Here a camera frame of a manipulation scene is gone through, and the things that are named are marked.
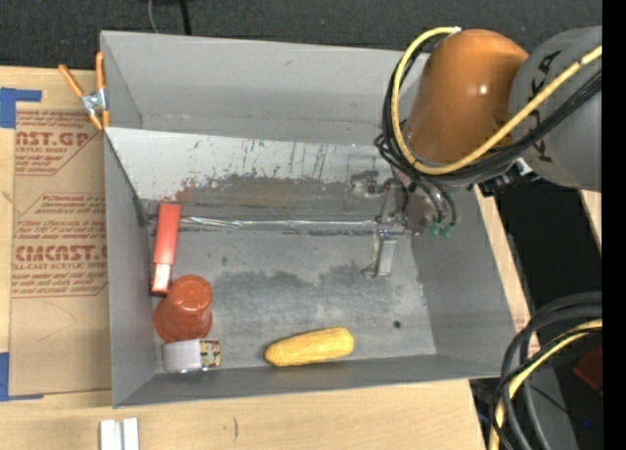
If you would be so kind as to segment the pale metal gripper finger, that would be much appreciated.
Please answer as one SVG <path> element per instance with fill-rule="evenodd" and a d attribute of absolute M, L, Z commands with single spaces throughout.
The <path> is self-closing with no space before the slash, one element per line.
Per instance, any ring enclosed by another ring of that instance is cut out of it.
<path fill-rule="evenodd" d="M 375 233 L 372 261 L 361 271 L 367 278 L 389 277 L 392 274 L 397 239 L 387 228 Z"/>
<path fill-rule="evenodd" d="M 356 197 L 378 197 L 385 190 L 386 185 L 380 179 L 377 170 L 366 170 L 350 176 L 350 194 Z"/>

